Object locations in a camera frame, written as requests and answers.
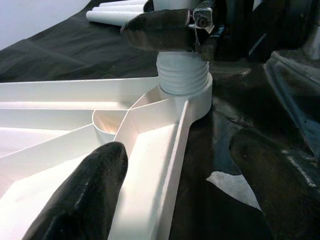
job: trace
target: black cloth surface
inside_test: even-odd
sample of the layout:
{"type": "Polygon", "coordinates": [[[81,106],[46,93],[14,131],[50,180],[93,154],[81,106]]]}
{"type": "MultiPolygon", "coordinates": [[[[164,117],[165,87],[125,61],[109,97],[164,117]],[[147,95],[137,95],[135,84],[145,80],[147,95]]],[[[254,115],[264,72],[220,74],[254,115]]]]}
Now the black cloth surface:
{"type": "MultiPolygon", "coordinates": [[[[92,0],[69,19],[1,50],[0,82],[157,76],[156,52],[130,47],[119,27],[86,20],[86,11],[100,2],[107,1],[92,0]]],[[[171,240],[272,239],[259,210],[206,181],[213,171],[240,174],[229,153],[230,139],[239,129],[255,128],[319,161],[320,116],[315,106],[320,100],[320,64],[294,50],[275,53],[271,64],[281,56],[302,69],[312,68],[307,77],[311,80],[283,70],[279,83],[268,78],[265,65],[244,60],[210,66],[212,108],[189,131],[171,240]]]]}
{"type": "Polygon", "coordinates": [[[122,143],[98,147],[53,193],[22,240],[107,239],[127,170],[122,143]]]}

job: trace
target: white plastic part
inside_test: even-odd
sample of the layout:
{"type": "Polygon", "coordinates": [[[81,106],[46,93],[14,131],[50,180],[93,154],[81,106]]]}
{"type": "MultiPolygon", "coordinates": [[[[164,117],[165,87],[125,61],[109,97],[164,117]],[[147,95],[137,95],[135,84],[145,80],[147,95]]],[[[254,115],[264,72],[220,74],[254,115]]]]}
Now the white plastic part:
{"type": "Polygon", "coordinates": [[[92,11],[99,11],[99,12],[144,12],[143,4],[139,5],[121,5],[121,6],[98,6],[94,7],[92,11]]]}
{"type": "Polygon", "coordinates": [[[141,5],[146,4],[148,0],[126,0],[126,1],[112,1],[100,3],[100,7],[110,7],[110,6],[125,6],[125,5],[141,5]]]}
{"type": "Polygon", "coordinates": [[[110,141],[124,143],[129,168],[109,239],[168,239],[189,127],[211,92],[210,75],[192,96],[165,93],[159,77],[0,84],[0,130],[15,147],[0,157],[0,239],[21,239],[81,159],[110,141]]]}
{"type": "Polygon", "coordinates": [[[138,11],[87,11],[86,19],[101,24],[123,26],[142,13],[138,11]]]}
{"type": "Polygon", "coordinates": [[[214,171],[206,180],[234,199],[261,211],[255,193],[243,175],[214,171]]]}
{"type": "Polygon", "coordinates": [[[192,95],[205,87],[209,63],[193,52],[160,52],[156,66],[161,88],[174,95],[192,95]]]}

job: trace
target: white surface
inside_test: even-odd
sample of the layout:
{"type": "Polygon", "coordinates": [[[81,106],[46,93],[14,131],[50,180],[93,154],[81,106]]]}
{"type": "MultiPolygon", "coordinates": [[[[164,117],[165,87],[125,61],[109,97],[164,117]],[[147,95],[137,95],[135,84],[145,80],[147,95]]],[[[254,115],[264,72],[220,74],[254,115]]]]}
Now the white surface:
{"type": "Polygon", "coordinates": [[[105,12],[144,12],[144,4],[140,5],[121,5],[121,6],[99,6],[92,8],[92,11],[105,12]]]}
{"type": "Polygon", "coordinates": [[[0,157],[57,138],[69,131],[0,127],[0,157]]]}
{"type": "Polygon", "coordinates": [[[68,160],[12,184],[0,199],[1,239],[22,239],[55,190],[84,157],[68,160]]]}
{"type": "Polygon", "coordinates": [[[85,155],[113,140],[129,167],[110,239],[168,239],[189,127],[211,107],[207,79],[191,96],[165,93],[158,77],[0,84],[0,147],[15,148],[0,157],[0,239],[21,239],[85,155]]]}
{"type": "Polygon", "coordinates": [[[90,0],[2,0],[0,50],[50,28],[82,10],[90,0]]]}
{"type": "Polygon", "coordinates": [[[138,11],[87,11],[86,19],[101,24],[123,26],[142,13],[138,11]]]}
{"type": "Polygon", "coordinates": [[[206,180],[234,199],[261,211],[256,196],[243,175],[214,171],[206,180]]]}

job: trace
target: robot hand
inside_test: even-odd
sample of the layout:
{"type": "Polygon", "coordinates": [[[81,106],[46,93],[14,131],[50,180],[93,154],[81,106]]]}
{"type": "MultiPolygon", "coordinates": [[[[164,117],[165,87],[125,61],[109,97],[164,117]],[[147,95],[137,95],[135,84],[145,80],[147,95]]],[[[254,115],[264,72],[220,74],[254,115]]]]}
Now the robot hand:
{"type": "Polygon", "coordinates": [[[121,32],[132,46],[155,52],[196,52],[204,61],[265,62],[272,51],[301,47],[317,0],[205,0],[195,9],[141,14],[121,32]]]}

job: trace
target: wrinkled black fabric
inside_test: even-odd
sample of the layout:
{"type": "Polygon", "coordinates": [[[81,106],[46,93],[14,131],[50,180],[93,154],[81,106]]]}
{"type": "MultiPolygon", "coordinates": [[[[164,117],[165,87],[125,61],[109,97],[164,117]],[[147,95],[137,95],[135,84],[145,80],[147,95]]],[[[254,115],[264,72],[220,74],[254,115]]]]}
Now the wrinkled black fabric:
{"type": "MultiPolygon", "coordinates": [[[[0,51],[0,82],[156,76],[157,53],[128,46],[119,27],[86,20],[85,12],[100,2],[93,0],[66,21],[0,51]]],[[[320,67],[300,51],[278,54],[302,67],[320,67]]],[[[229,142],[242,128],[254,128],[318,162],[320,75],[309,77],[312,84],[303,77],[288,81],[291,73],[283,68],[284,77],[273,79],[262,64],[211,64],[212,108],[189,131],[170,239],[272,239],[260,211],[226,195],[206,178],[212,171],[240,174],[229,142]]]]}
{"type": "Polygon", "coordinates": [[[54,192],[23,240],[107,239],[127,170],[122,143],[98,147],[54,192]]]}
{"type": "Polygon", "coordinates": [[[232,137],[230,154],[253,189],[275,240],[320,239],[320,178],[314,163],[252,128],[232,137]]]}

